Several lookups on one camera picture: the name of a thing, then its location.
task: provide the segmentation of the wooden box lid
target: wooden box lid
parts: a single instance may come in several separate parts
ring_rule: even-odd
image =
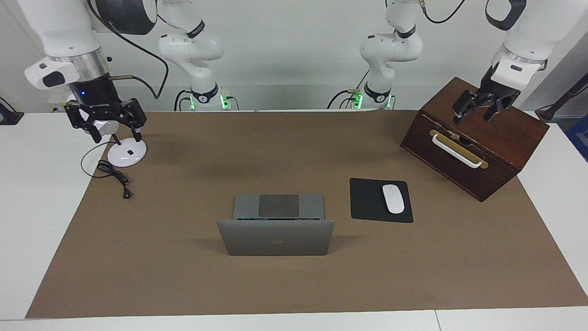
[[[453,122],[453,103],[464,90],[476,91],[477,88],[455,77],[422,110],[445,129],[521,170],[549,126],[515,107],[496,114],[490,122],[482,118],[485,108],[472,111],[457,125]]]

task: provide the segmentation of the black mouse pad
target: black mouse pad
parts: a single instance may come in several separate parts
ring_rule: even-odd
[[[392,214],[386,205],[382,187],[394,184],[400,189],[405,209],[400,214]],[[351,217],[358,220],[412,223],[412,209],[408,185],[405,181],[387,181],[351,178],[349,180],[351,196]]]

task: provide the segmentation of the drawer handle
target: drawer handle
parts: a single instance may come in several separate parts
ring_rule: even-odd
[[[470,151],[466,150],[465,148],[461,147],[460,145],[457,145],[456,143],[454,143],[453,141],[449,140],[449,139],[444,139],[447,140],[446,143],[447,144],[451,144],[453,145],[453,148],[449,147],[448,145],[442,143],[441,141],[439,141],[437,139],[437,137],[441,136],[442,138],[445,138],[444,135],[441,135],[439,132],[435,131],[435,130],[431,130],[430,134],[433,136],[433,143],[437,146],[439,146],[442,150],[446,151],[447,153],[451,154],[452,156],[454,156],[456,159],[460,160],[461,162],[465,163],[468,167],[473,168],[473,169],[477,169],[477,168],[482,168],[482,169],[486,169],[488,168],[488,163],[485,162],[484,160],[481,160],[480,158],[478,158],[477,156],[475,156],[474,154],[472,154]],[[461,153],[459,153],[458,151],[456,151],[455,149],[461,150],[462,153],[467,154],[469,156],[469,158],[463,156]],[[474,163],[472,161],[470,161],[469,159],[473,158],[473,159],[478,159],[480,160],[478,163]]]

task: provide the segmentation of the drawer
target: drawer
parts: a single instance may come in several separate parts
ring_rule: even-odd
[[[419,112],[401,145],[479,201],[519,172]]]

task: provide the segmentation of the laptop touchpad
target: laptop touchpad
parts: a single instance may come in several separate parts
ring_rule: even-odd
[[[297,194],[262,194],[259,196],[259,217],[298,217]]]

